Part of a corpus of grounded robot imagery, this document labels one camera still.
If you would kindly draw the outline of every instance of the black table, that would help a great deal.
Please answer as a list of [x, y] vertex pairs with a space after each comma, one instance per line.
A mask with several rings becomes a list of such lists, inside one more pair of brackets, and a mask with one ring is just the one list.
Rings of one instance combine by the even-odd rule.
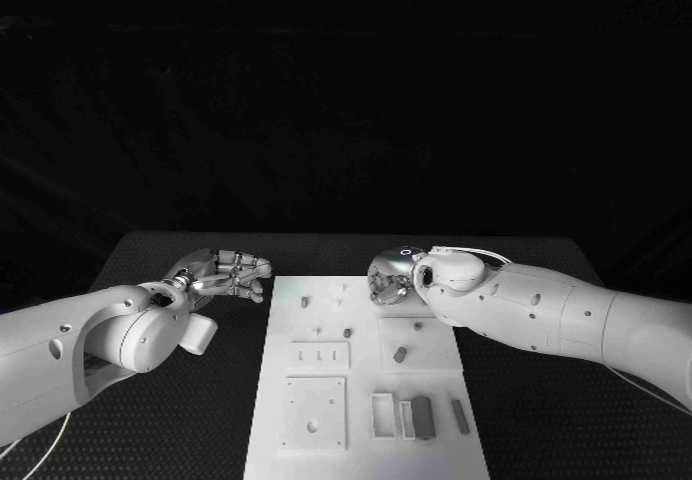
[[[399, 245], [483, 248], [601, 284], [565, 238], [135, 232], [92, 290], [160, 279], [204, 247], [268, 258], [276, 275], [364, 275], [373, 256]], [[118, 383], [75, 412], [33, 478], [242, 478], [272, 282], [263, 281], [261, 305], [217, 298], [201, 310], [219, 323], [203, 356], [177, 349], [158, 369]], [[514, 350], [467, 329], [455, 335], [493, 479], [692, 478], [689, 416], [602, 366]], [[60, 424], [24, 439], [0, 462], [0, 478], [23, 477]]]

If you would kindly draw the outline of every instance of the dark wall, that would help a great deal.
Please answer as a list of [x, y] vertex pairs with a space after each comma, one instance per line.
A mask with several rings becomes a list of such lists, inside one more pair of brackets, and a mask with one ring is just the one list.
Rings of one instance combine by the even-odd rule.
[[140, 229], [560, 235], [690, 297], [686, 10], [514, 10], [5, 16], [4, 302]]

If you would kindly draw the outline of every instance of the metal robotic hand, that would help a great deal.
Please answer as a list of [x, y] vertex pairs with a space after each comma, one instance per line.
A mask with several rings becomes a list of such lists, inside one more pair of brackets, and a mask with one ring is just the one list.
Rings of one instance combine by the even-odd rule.
[[196, 312], [216, 295], [262, 301], [268, 260], [209, 249], [164, 279], [111, 287], [0, 316], [0, 446], [154, 370], [180, 345], [201, 355], [216, 333]]
[[[474, 255], [494, 257], [501, 266]], [[435, 317], [527, 352], [601, 363], [684, 413], [692, 410], [692, 305], [591, 285], [468, 248], [382, 252], [367, 271], [376, 305], [413, 291]]]

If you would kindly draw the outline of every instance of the white platform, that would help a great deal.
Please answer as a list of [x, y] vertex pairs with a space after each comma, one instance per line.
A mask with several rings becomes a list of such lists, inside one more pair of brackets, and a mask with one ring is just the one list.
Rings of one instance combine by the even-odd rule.
[[[301, 308], [302, 296], [308, 297], [307, 308]], [[418, 296], [387, 307], [376, 307], [367, 297], [364, 276], [275, 278], [245, 480], [488, 478], [452, 329], [432, 317]], [[382, 317], [392, 319], [382, 323], [386, 326], [385, 336], [380, 334]], [[405, 325], [412, 319], [424, 322], [419, 331]], [[350, 338], [343, 337], [346, 328], [351, 330]], [[343, 370], [338, 367], [338, 372], [334, 369], [320, 372], [311, 370], [311, 366], [300, 373], [289, 370], [292, 362], [287, 359], [292, 358], [295, 346], [291, 347], [291, 343], [297, 342], [347, 342], [350, 368]], [[402, 342], [408, 342], [409, 354], [400, 364], [393, 362], [390, 366], [396, 373], [385, 373], [383, 368], [390, 368], [383, 358], [393, 357], [396, 349], [382, 352]], [[310, 448], [308, 442], [325, 445], [340, 437], [340, 427], [330, 427], [330, 420], [324, 423], [321, 417], [317, 418], [320, 415], [331, 416], [337, 410], [318, 413], [321, 410], [313, 409], [315, 415], [310, 419], [307, 413], [289, 410], [295, 392], [291, 393], [292, 385], [288, 386], [288, 383], [292, 383], [289, 378], [297, 377], [328, 379], [325, 381], [344, 379], [346, 434], [344, 443], [336, 445], [337, 448]], [[337, 392], [330, 393], [331, 400]], [[392, 439], [372, 439], [373, 393], [393, 394], [396, 437]], [[328, 395], [324, 395], [310, 395], [320, 408], [325, 407]], [[405, 440], [402, 436], [399, 402], [418, 395], [432, 401], [436, 438], [426, 442]], [[461, 435], [458, 431], [451, 407], [454, 399], [461, 401], [470, 435]], [[336, 401], [337, 398], [330, 408], [337, 408]], [[295, 424], [291, 438], [302, 442], [300, 448], [282, 445], [288, 433], [285, 429], [291, 424]], [[318, 434], [325, 435], [321, 440], [317, 440]]]

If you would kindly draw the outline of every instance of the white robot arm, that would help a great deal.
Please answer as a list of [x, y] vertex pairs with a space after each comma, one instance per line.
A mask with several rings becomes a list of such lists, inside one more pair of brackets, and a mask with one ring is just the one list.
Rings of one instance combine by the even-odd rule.
[[448, 325], [520, 350], [601, 363], [689, 413], [692, 305], [608, 290], [497, 255], [504, 265], [491, 267], [467, 250], [383, 252], [369, 270], [373, 302], [398, 303], [415, 289]]
[[0, 316], [0, 446], [24, 437], [103, 389], [150, 372], [177, 345], [201, 355], [216, 323], [193, 313], [214, 295], [262, 301], [269, 262], [199, 250], [164, 280], [112, 287]]

